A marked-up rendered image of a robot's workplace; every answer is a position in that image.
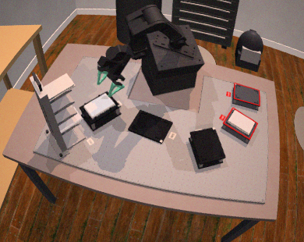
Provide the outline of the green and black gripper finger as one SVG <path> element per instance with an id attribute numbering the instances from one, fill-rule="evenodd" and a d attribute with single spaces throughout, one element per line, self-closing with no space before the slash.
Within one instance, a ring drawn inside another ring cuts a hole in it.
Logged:
<path id="1" fill-rule="evenodd" d="M 104 74 L 104 76 L 102 77 L 102 79 L 101 79 L 101 81 L 100 81 L 100 78 L 101 78 L 101 74 Z M 98 75 L 97 75 L 97 85 L 100 85 L 103 81 L 104 81 L 104 79 L 107 77 L 107 75 L 108 75 L 108 72 L 107 71 L 104 71 L 104 72 L 100 72 L 99 70 L 98 70 Z"/>
<path id="2" fill-rule="evenodd" d="M 114 88 L 117 87 L 115 90 Z M 113 94 L 115 94 L 116 92 L 120 91 L 121 89 L 123 89 L 125 86 L 122 85 L 116 85 L 114 84 L 113 82 L 111 83 L 111 87 L 110 87 L 110 90 L 109 90 L 109 93 L 108 93 L 108 97 L 111 97 Z M 114 90 L 114 91 L 113 91 Z M 113 91 L 113 92 L 112 92 Z"/>

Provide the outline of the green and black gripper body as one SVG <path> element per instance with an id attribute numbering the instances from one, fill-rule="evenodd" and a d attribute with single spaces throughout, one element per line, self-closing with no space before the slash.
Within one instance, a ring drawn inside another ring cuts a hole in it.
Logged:
<path id="1" fill-rule="evenodd" d="M 123 64 L 123 65 L 124 65 L 124 67 L 123 67 L 122 71 L 124 70 L 126 64 Z M 121 75 L 122 71 L 121 71 L 121 73 L 120 73 L 118 76 L 117 76 L 117 75 L 113 75 L 109 70 L 105 70 L 105 71 L 108 72 L 107 77 L 108 77 L 114 84 L 122 86 L 122 83 L 121 83 L 121 82 L 117 82 L 117 81 L 116 81 L 116 80 L 118 80 L 118 79 L 121 79 L 121 81 L 124 81 L 124 80 L 125 80 L 125 77 L 124 77 L 123 75 Z"/>

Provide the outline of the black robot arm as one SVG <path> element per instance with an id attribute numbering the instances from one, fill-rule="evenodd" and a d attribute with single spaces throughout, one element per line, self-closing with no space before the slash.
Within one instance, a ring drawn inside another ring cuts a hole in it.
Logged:
<path id="1" fill-rule="evenodd" d="M 145 22 L 140 17 L 143 17 Z M 137 60 L 145 57 L 147 53 L 145 34 L 155 31 L 163 34 L 156 34 L 153 45 L 194 58 L 196 46 L 185 42 L 186 37 L 181 27 L 165 18 L 156 5 L 147 5 L 129 14 L 125 17 L 125 21 L 130 29 L 129 42 L 131 41 L 131 44 L 127 43 L 124 46 L 118 44 L 108 48 L 106 57 L 101 56 L 97 62 L 99 71 L 104 72 L 108 69 L 113 75 L 118 76 L 124 67 L 123 64 L 127 65 L 131 58 Z"/>

